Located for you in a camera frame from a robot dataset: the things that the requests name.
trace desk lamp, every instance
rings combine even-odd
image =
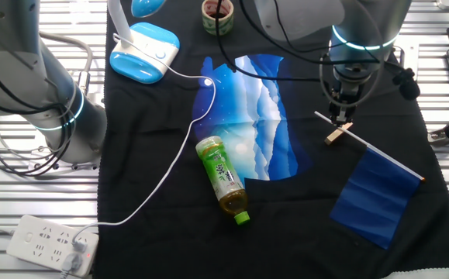
[[[138,18],[150,16],[157,12],[164,2],[165,0],[133,0],[131,12]],[[119,36],[143,51],[140,52],[129,43],[120,40],[110,54],[112,69],[144,84],[159,81],[168,69],[157,61],[171,65],[179,51],[178,37],[173,32],[148,22],[138,22],[130,27],[120,0],[109,0],[108,7]]]

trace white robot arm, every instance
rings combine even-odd
[[[0,0],[0,115],[22,115],[53,150],[67,142],[60,157],[63,161],[82,164],[95,160],[105,136],[105,111],[85,97],[43,44],[39,12],[37,0]],[[85,88],[88,75],[82,76]],[[67,126],[75,132],[64,141],[61,138]]]

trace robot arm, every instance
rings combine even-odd
[[[5,108],[0,115],[22,114],[47,138],[52,150],[62,147],[64,126],[71,124],[76,132],[61,159],[73,164],[93,161],[100,156],[105,136],[105,111],[82,94],[41,41],[39,13],[37,0],[0,0],[0,108]],[[55,109],[34,109],[52,104],[71,113],[61,116]]]
[[[369,89],[361,97],[367,81],[377,72],[377,85],[382,76],[380,70],[392,52],[393,42],[412,0],[255,0],[266,33],[277,40],[285,40],[285,35],[279,31],[281,27],[277,20],[276,2],[289,39],[298,39],[323,27],[332,26],[331,45],[340,46],[330,49],[330,60],[346,63],[334,65],[336,82],[330,88],[331,91],[325,90],[325,94],[330,100],[333,122],[338,125],[351,122],[356,106],[375,89]],[[374,62],[351,62],[370,60]],[[404,72],[400,66],[397,68],[404,73],[397,84],[412,80],[412,73]],[[322,69],[321,65],[321,77],[326,74]],[[413,92],[411,95],[416,98],[418,94]]]

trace plastic bottle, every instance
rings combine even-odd
[[[238,225],[249,222],[248,196],[226,154],[221,138],[211,136],[204,139],[197,144],[196,152],[207,170],[221,209],[234,216]]]

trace metal grid table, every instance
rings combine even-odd
[[[42,0],[40,29],[80,39],[94,52],[89,98],[101,104],[105,70],[106,0]],[[449,11],[434,0],[414,0],[396,45],[406,50],[406,66],[417,73],[422,91],[418,98],[429,130],[449,123],[449,73],[444,59],[449,49],[446,28]],[[69,71],[80,71],[85,53],[62,43],[46,45]],[[35,146],[36,130],[19,116],[0,117],[0,128],[11,147]],[[436,149],[449,189],[449,148]],[[27,163],[12,161],[27,168]],[[0,229],[14,229],[22,215],[30,214],[67,226],[96,221],[98,171],[80,170],[52,181],[37,181],[0,171]],[[25,263],[5,254],[8,240],[0,238],[0,278],[58,278],[55,271]]]

